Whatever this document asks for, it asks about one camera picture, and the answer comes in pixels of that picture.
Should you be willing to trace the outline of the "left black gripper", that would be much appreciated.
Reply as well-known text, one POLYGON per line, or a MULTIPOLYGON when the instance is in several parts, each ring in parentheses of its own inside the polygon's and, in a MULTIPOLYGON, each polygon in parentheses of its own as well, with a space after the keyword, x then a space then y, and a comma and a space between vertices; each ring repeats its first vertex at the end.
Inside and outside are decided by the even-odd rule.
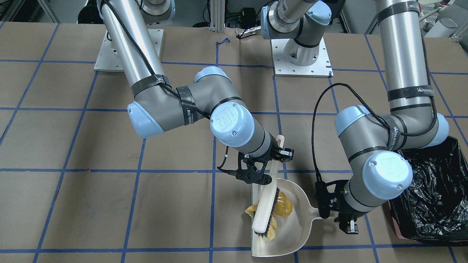
POLYGON ((352 208, 346 201, 345 196, 349 191, 346 188, 348 180, 336 180, 329 183, 317 181, 315 183, 315 198, 318 204, 318 213, 321 218, 330 217, 331 211, 338 212, 334 222, 346 234, 358 234, 356 221, 365 213, 352 208))

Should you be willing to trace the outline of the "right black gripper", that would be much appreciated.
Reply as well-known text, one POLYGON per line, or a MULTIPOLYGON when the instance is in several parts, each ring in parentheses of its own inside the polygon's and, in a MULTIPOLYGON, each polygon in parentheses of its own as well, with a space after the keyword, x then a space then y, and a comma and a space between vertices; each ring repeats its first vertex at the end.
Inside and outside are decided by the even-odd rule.
POLYGON ((237 179, 247 184, 269 184, 272 178, 265 173, 268 162, 271 160, 278 160, 281 163, 286 163, 293 158, 293 149, 281 148, 276 144, 272 144, 268 150, 259 157, 253 157, 239 152, 237 179))

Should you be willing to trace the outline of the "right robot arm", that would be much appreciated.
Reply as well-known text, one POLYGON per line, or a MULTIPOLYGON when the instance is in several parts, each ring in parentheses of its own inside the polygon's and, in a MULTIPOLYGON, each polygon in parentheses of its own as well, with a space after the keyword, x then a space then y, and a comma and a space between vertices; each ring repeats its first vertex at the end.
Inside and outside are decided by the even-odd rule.
POLYGON ((202 69, 192 85, 171 87, 136 0, 98 0, 102 17, 134 101, 127 107, 132 125, 142 138, 157 136, 206 118, 213 135, 238 151, 235 170, 218 170, 248 184, 267 185, 278 168, 268 163, 291 161, 294 150, 284 148, 247 109, 232 80, 216 66, 202 69))

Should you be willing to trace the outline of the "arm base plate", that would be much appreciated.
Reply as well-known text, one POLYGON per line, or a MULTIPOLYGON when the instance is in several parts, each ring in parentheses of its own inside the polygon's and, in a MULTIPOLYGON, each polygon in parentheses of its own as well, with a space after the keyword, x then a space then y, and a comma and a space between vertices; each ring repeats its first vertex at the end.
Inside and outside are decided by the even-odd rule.
POLYGON ((294 39, 272 39, 271 54, 276 76, 318 77, 334 76, 324 38, 318 46, 306 48, 294 39))
MULTIPOLYGON (((148 30, 154 48, 161 56, 161 48, 163 43, 163 29, 149 29, 148 30)), ((104 33, 103 42, 97 56, 94 70, 97 72, 109 72, 109 73, 123 73, 124 69, 119 60, 119 55, 115 49, 113 41, 107 36, 107 32, 104 33)))

